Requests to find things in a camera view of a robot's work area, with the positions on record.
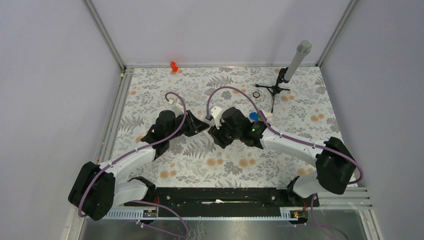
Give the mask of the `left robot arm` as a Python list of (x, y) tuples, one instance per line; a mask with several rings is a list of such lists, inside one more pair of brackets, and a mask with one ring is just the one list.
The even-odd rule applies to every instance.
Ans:
[(181, 135), (195, 136), (210, 125), (190, 110), (176, 115), (172, 110), (159, 113), (137, 147), (116, 159), (85, 163), (70, 190), (68, 202), (78, 208), (81, 217), (102, 219), (111, 208), (131, 201), (148, 206), (155, 200), (153, 185), (143, 177), (125, 179), (141, 166), (153, 162), (169, 149), (170, 140)]

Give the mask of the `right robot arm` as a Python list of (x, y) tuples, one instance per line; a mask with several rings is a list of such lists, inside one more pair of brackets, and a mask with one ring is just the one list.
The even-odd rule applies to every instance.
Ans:
[(287, 133), (281, 136), (263, 121), (250, 121), (235, 107), (212, 107), (208, 119), (214, 120), (208, 133), (223, 149), (237, 140), (248, 147), (290, 155), (315, 167), (313, 173), (297, 176), (287, 186), (286, 198), (293, 206), (301, 205), (315, 193), (344, 194), (356, 169), (353, 156), (336, 137), (314, 141)]

